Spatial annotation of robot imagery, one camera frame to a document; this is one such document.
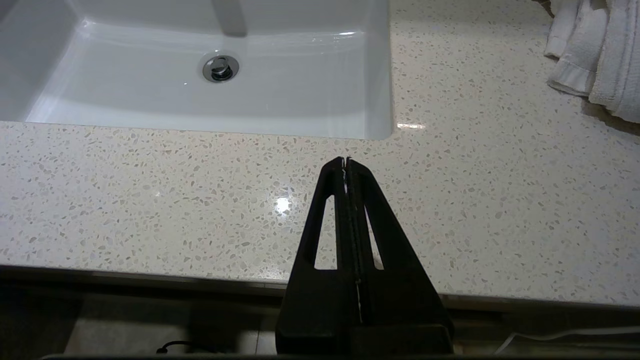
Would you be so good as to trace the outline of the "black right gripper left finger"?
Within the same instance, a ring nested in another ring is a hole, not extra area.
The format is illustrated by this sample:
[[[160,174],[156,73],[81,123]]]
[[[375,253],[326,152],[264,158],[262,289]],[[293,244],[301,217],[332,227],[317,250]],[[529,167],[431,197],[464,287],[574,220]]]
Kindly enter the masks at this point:
[[[337,157],[318,176],[301,239],[275,326],[280,354],[346,354],[350,328],[358,324],[358,263],[346,160]],[[334,200],[336,269],[317,269],[315,261],[328,198]]]

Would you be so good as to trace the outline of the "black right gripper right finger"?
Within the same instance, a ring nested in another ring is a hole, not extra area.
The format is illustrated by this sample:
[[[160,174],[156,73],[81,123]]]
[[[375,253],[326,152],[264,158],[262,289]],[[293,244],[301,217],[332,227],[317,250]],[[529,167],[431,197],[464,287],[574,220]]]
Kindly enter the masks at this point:
[[[373,173],[347,158],[354,241],[357,354],[451,354],[455,332],[434,285]]]

